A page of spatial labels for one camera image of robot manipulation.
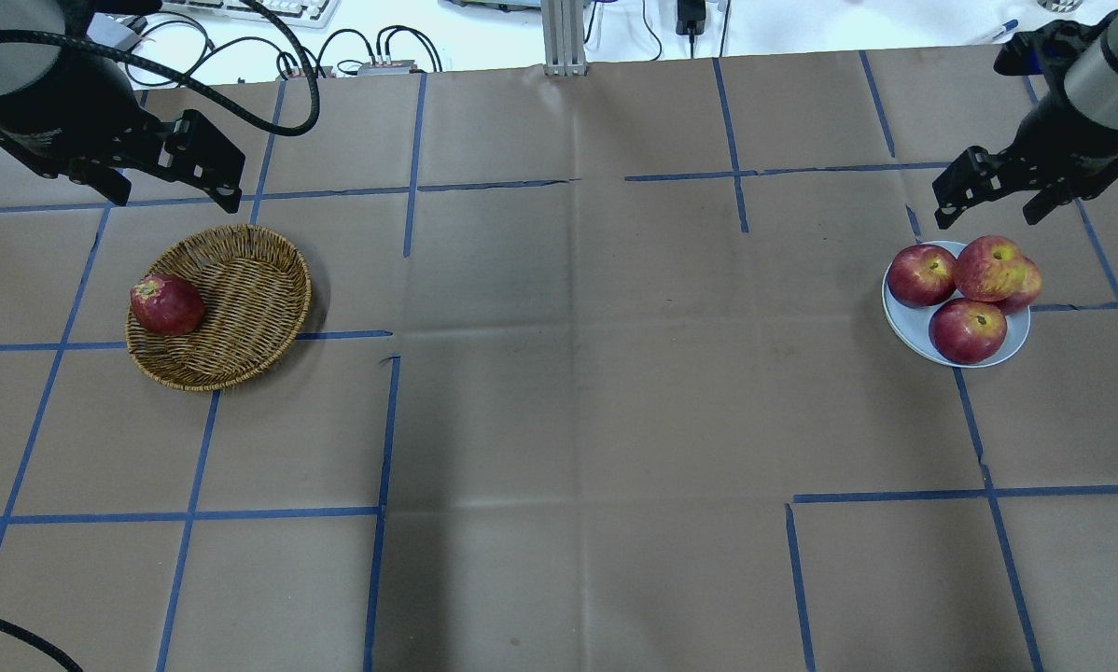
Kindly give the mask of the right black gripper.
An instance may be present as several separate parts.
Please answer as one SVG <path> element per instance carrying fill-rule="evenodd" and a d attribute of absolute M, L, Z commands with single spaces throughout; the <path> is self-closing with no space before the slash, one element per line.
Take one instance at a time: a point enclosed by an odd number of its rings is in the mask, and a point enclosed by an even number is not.
<path fill-rule="evenodd" d="M 1016 34 L 994 61 L 1008 77 L 1040 76 L 1048 93 L 1006 149 L 968 146 L 931 182 L 934 218 L 950 229 L 966 210 L 1023 190 L 1029 226 L 1080 197 L 1097 197 L 1118 177 L 1118 56 L 1110 22 L 1051 21 Z"/>

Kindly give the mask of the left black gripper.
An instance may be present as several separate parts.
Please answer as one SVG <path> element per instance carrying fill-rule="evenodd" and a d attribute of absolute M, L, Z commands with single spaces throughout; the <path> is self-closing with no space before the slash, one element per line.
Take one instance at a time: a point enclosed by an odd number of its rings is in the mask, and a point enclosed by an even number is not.
<path fill-rule="evenodd" d="M 154 119 L 127 77 L 98 56 L 0 63 L 0 146 L 36 174 L 68 177 L 116 207 L 132 191 L 123 167 L 193 187 L 222 212 L 241 204 L 246 158 L 214 121 L 195 108 Z"/>

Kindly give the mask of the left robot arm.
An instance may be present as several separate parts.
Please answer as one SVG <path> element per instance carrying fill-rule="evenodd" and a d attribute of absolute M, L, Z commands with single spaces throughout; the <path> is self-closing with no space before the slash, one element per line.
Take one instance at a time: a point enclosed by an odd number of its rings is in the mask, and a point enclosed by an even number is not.
<path fill-rule="evenodd" d="M 150 114 L 119 68 L 122 50 L 87 35 L 100 13 L 159 9 L 158 1 L 0 1 L 0 148 L 34 174 L 67 178 L 108 204 L 127 204 L 125 170 L 134 170 L 236 212 L 241 150 L 200 111 Z"/>

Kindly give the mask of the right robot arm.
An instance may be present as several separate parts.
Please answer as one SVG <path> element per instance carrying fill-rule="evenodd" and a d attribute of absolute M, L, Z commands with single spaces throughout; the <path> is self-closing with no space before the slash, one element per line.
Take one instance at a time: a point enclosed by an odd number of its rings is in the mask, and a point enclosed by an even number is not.
<path fill-rule="evenodd" d="M 1021 212 L 1034 225 L 1118 179 L 1118 11 L 1095 25 L 1058 19 L 1013 35 L 993 67 L 1005 77 L 1040 76 L 1048 93 L 1008 146 L 968 146 L 934 180 L 942 230 L 976 205 L 1021 191 L 1031 192 Z"/>

